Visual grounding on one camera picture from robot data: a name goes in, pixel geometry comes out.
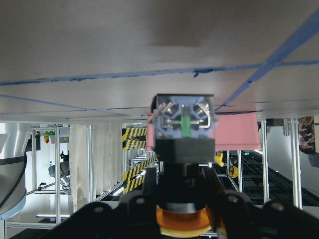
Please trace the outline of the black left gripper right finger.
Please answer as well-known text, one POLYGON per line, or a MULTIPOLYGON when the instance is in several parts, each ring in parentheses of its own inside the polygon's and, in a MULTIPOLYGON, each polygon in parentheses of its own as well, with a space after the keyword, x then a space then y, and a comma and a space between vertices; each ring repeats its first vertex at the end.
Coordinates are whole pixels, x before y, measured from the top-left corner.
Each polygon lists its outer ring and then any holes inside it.
POLYGON ((224 193, 224 188, 217 176, 216 170, 210 167, 203 168, 204 178, 207 182, 207 194, 210 199, 216 199, 224 193))

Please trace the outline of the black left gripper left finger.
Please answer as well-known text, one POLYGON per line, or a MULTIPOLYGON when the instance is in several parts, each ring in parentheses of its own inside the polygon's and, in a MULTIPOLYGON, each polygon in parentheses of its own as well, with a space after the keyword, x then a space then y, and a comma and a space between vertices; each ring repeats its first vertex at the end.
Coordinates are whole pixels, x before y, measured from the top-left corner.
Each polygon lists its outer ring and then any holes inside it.
POLYGON ((157 169, 147 168, 144 176, 143 195, 154 198, 157 192, 157 169))

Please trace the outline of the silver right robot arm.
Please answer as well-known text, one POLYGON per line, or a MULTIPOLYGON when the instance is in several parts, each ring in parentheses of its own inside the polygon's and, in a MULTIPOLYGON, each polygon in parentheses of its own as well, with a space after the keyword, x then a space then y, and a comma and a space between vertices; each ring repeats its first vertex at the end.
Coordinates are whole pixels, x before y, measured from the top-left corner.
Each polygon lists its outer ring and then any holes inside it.
MULTIPOLYGON (((0 218, 17 214, 25 204, 25 149, 31 135, 28 123, 0 125, 0 218)), ((156 136, 154 151, 164 162, 158 183, 147 172, 144 197, 153 204, 176 214, 193 214, 211 207, 222 188, 212 168, 199 168, 199 163, 214 156, 215 139, 212 129, 182 127, 169 136, 156 136)))

